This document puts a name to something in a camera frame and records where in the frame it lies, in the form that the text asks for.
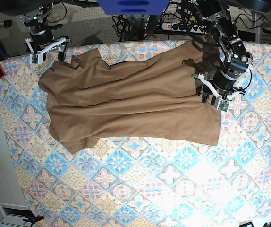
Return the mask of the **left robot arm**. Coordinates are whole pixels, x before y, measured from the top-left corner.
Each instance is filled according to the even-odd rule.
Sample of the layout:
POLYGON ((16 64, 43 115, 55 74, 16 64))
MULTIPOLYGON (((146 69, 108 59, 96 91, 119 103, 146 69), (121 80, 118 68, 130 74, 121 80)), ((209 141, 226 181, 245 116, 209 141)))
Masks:
POLYGON ((245 95, 245 87, 235 87, 235 83, 242 73, 251 70, 253 57, 249 53, 238 35, 234 23, 231 21, 229 8, 221 0, 184 0, 181 4, 181 19, 186 33, 197 43, 219 47, 224 53, 224 60, 213 56, 208 63, 215 69, 213 75, 202 73, 192 77, 203 85, 202 103, 206 103, 212 95, 211 105, 221 111, 227 111, 230 101, 237 95, 245 95), (195 36, 188 27, 187 13, 194 14, 200 22, 206 21, 207 34, 213 39, 208 43, 195 36))

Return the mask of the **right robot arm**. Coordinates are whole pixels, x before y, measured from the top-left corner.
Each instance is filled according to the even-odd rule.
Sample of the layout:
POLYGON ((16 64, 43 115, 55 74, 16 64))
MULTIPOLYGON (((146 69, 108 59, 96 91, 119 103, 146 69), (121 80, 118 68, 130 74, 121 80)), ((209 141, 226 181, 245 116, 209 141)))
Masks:
POLYGON ((20 22, 28 28, 30 37, 25 40, 30 64, 42 64, 49 51, 58 53, 58 60, 64 61, 70 39, 56 38, 52 31, 63 27, 59 22, 50 26, 47 17, 53 9, 52 0, 0 0, 0 13, 7 16, 21 16, 20 22))

